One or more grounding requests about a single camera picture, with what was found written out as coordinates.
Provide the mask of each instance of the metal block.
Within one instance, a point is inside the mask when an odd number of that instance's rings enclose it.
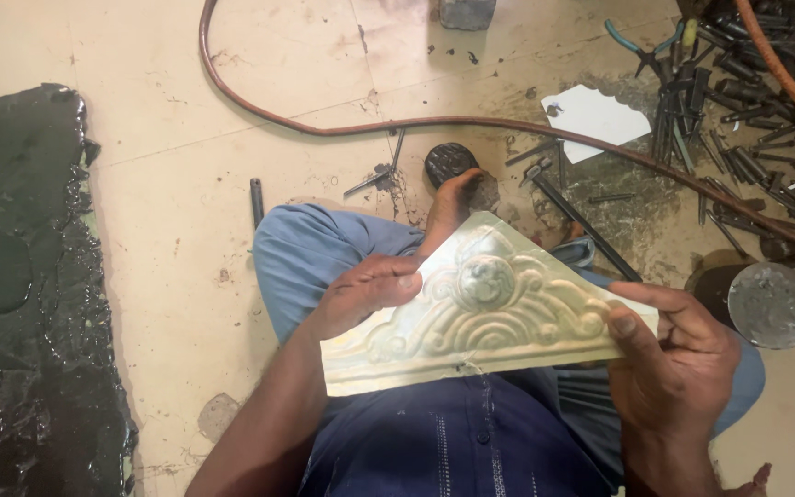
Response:
[[[495,0],[441,0],[441,25],[481,31],[490,27],[494,12]]]

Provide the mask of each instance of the hand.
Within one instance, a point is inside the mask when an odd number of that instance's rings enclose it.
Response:
[[[657,339],[637,313],[610,312],[610,335],[625,355],[610,364],[612,401],[623,431],[706,446],[732,394],[737,338],[687,292],[624,282],[609,289],[661,314]]]
[[[306,320],[315,338],[339,336],[375,311],[412,300],[422,289],[422,275],[416,270],[424,260],[419,255],[372,254],[342,273]]]

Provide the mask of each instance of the dark blue shirt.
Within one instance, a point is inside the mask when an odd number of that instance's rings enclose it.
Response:
[[[315,440],[301,496],[610,494],[565,424],[498,375],[336,403]]]

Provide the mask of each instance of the pliers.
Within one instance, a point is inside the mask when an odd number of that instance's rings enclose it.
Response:
[[[632,41],[627,40],[624,36],[618,33],[618,30],[612,25],[612,21],[606,19],[604,23],[606,25],[606,31],[610,32],[615,41],[618,41],[618,44],[623,46],[625,49],[629,51],[633,51],[639,57],[639,66],[637,66],[637,73],[634,74],[634,77],[638,77],[639,74],[643,71],[643,68],[647,65],[652,68],[653,71],[656,72],[658,79],[660,80],[662,76],[661,68],[658,66],[658,62],[656,61],[656,54],[658,52],[663,51],[664,49],[668,48],[674,41],[678,40],[680,35],[683,34],[683,29],[686,27],[686,24],[683,21],[679,21],[677,24],[677,32],[670,38],[668,38],[665,42],[658,45],[655,50],[651,52],[643,51],[640,47],[635,45]]]

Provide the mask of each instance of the paper cutout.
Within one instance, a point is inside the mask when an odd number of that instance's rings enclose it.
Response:
[[[642,112],[619,104],[615,96],[604,96],[599,90],[584,85],[542,98],[542,107],[545,110],[551,107],[547,120],[552,127],[586,134],[613,145],[622,145],[652,132],[649,119]],[[569,162],[576,164],[603,151],[567,141],[564,152]]]
[[[472,214],[420,273],[412,301],[322,342],[328,395],[618,357],[604,322],[616,306],[657,329],[656,309],[588,283],[489,212]]]

